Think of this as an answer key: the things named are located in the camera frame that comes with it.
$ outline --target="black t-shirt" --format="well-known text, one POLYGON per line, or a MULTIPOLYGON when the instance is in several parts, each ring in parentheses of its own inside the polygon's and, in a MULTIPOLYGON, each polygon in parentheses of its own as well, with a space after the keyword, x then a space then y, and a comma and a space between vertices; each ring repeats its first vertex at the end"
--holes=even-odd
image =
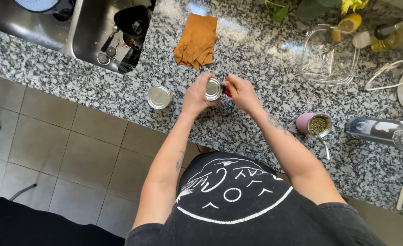
POLYGON ((200 154, 178 191, 165 224, 134 228, 127 246, 385 245, 351 206, 317 206, 274 170, 238 154, 200 154))

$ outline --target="forearm tattoo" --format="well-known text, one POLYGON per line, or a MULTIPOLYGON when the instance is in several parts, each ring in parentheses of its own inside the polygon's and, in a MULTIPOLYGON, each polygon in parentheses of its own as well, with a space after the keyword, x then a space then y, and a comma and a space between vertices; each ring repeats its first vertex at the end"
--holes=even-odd
POLYGON ((183 157, 185 156, 185 152, 184 151, 179 151, 179 153, 182 155, 176 162, 176 171, 179 171, 180 168, 182 167, 182 163, 183 163, 183 157))
POLYGON ((291 134, 291 132, 287 131, 285 127, 283 127, 271 114, 268 114, 268 123, 274 126, 276 129, 283 130, 286 136, 292 137, 294 138, 294 141, 297 141, 297 139, 291 134))

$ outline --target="dish towel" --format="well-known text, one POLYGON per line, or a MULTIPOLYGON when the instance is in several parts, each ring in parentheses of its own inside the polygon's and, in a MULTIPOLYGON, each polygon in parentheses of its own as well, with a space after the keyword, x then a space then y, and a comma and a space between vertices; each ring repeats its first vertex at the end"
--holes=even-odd
POLYGON ((190 13, 186 21, 182 36, 174 49, 174 58, 177 64, 193 66, 195 70, 200 65, 214 63, 214 44, 218 37, 217 19, 212 16, 201 16, 190 13))

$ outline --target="lemon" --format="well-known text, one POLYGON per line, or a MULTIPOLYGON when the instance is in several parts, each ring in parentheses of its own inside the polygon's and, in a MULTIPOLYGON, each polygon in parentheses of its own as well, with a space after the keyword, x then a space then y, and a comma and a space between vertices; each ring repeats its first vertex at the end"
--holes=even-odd
MULTIPOLYGON (((338 23, 338 26, 343 33, 352 33, 358 29, 358 27, 361 25, 361 22, 362 17, 360 14, 348 14, 340 21, 340 23, 338 23)), ((331 37, 333 40, 338 42, 341 41, 340 30, 336 28, 332 29, 331 37)))

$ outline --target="white handle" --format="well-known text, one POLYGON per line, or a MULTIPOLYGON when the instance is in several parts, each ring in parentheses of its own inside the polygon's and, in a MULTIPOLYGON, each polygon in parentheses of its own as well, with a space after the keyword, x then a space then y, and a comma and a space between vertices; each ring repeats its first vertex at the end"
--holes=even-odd
POLYGON ((397 201, 397 206, 395 207, 397 210, 402 210, 403 203, 403 187, 400 190, 399 200, 397 201))

